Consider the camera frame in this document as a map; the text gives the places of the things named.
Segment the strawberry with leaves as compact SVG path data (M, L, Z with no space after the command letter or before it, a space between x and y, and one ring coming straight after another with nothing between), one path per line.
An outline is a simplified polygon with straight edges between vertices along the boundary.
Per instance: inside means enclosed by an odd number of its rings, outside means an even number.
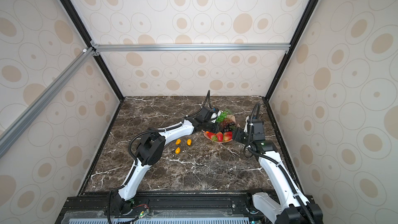
M207 136L208 139L217 142L218 141L218 137L215 133L211 133L211 132L205 132L205 135Z

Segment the strawberry red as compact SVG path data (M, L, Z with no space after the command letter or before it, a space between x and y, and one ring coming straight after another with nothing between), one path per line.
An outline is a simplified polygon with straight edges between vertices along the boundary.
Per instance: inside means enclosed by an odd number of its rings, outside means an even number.
M218 141L218 142L223 142L223 141L224 141L224 139L223 139L223 133L218 132L218 133L216 134L216 138L217 138L217 141Z
M233 132L225 132L223 134L223 141L224 142L229 142L231 140L233 140Z

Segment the black grape bunch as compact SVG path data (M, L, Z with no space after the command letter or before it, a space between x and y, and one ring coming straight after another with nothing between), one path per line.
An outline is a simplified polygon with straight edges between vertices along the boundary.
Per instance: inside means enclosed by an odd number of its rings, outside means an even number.
M239 126L235 122L227 123L222 129L222 133L234 132Z

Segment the pink scalloped fruit bowl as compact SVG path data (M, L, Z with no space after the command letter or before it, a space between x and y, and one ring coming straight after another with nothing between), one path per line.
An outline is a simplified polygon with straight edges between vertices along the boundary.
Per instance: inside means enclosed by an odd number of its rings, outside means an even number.
M233 140L233 132L239 128L235 116L230 111L221 112L214 120L212 132L204 131L204 136L217 143L227 143Z

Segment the green grape bunch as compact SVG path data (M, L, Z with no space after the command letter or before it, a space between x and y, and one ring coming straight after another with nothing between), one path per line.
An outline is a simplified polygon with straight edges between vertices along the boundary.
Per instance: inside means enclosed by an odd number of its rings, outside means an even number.
M223 123L225 119L228 118L229 115L232 115L232 113L229 110L223 111L218 115L216 118L216 122L218 123Z

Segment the red grape bunch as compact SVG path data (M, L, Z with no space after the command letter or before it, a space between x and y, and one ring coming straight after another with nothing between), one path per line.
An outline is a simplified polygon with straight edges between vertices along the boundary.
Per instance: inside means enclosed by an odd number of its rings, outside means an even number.
M235 120L233 120L232 118L225 118L223 124L224 125L235 124Z

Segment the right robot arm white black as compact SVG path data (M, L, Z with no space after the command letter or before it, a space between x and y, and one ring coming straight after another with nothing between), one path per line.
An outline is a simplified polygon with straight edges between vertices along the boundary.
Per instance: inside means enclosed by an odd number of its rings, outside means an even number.
M247 117L245 128L233 132L233 140L245 145L244 152L249 152L245 156L257 159L278 196L278 201L275 201L267 193L254 193L254 208L272 224L322 224L322 210L300 191L286 170L276 146L266 140L260 109L261 103L258 102Z

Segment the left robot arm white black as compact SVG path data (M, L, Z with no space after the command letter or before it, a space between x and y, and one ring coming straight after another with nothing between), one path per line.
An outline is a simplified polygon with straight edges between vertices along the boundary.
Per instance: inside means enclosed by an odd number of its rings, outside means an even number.
M220 114L219 109L212 107L208 92L201 108L184 116L181 122L165 128L149 128L130 140L127 149L133 164L123 184L109 192L107 218L110 218L112 208L119 214L127 211L125 205L135 197L145 174L160 160L167 144L199 131L217 130L216 119Z

